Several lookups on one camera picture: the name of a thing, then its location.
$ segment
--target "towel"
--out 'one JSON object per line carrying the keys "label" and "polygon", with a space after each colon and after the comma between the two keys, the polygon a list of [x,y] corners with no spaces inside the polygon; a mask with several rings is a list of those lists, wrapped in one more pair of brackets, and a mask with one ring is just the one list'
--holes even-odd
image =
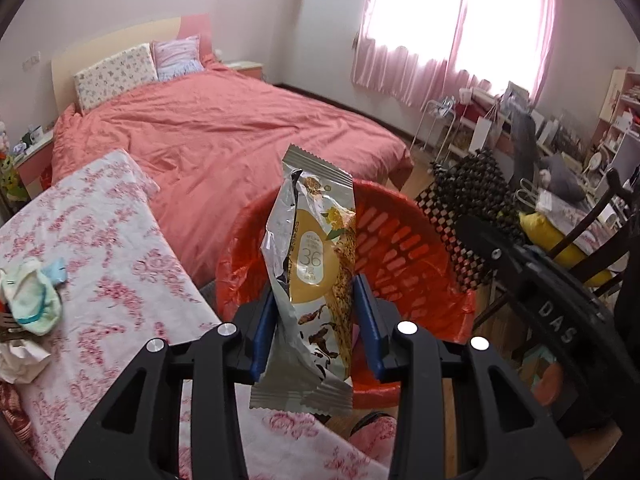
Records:
{"label": "towel", "polygon": [[[61,277],[59,267],[58,260],[47,269],[54,280]],[[8,304],[16,323],[35,335],[50,332],[62,314],[53,282],[38,260],[27,260],[8,272],[0,269],[0,301]]]}
{"label": "towel", "polygon": [[28,384],[49,364],[51,354],[28,339],[0,343],[0,380]]}

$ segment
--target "silver snack package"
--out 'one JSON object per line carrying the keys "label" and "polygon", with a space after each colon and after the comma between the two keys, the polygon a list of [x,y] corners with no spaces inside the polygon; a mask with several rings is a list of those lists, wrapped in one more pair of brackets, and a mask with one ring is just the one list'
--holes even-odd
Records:
{"label": "silver snack package", "polygon": [[352,408],[353,179],[290,146],[262,254],[279,320],[251,407],[342,415]]}

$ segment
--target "bedside table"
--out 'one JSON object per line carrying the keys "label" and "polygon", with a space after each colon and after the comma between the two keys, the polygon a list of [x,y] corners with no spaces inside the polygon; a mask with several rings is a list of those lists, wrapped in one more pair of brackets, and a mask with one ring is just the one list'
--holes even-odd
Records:
{"label": "bedside table", "polygon": [[247,77],[263,80],[262,69],[264,65],[262,63],[256,63],[255,61],[232,61],[224,65]]}
{"label": "bedside table", "polygon": [[51,157],[53,156],[53,130],[28,147],[23,155],[15,157],[14,168],[33,199],[51,187]]}

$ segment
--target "floral pillow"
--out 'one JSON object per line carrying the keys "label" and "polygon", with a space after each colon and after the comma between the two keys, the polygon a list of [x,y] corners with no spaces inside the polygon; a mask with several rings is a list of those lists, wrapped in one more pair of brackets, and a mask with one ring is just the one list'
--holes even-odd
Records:
{"label": "floral pillow", "polygon": [[148,43],[123,50],[74,76],[83,114],[109,99],[153,81],[158,81],[158,74]]}

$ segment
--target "wall outlet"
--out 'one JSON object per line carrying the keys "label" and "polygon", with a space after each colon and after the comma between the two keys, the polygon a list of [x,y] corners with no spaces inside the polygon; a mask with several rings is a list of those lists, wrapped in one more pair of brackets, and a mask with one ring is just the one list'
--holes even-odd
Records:
{"label": "wall outlet", "polygon": [[40,53],[36,52],[33,56],[31,56],[29,59],[26,59],[23,63],[22,63],[22,69],[27,72],[27,70],[31,70],[34,65],[37,65],[40,62]]}

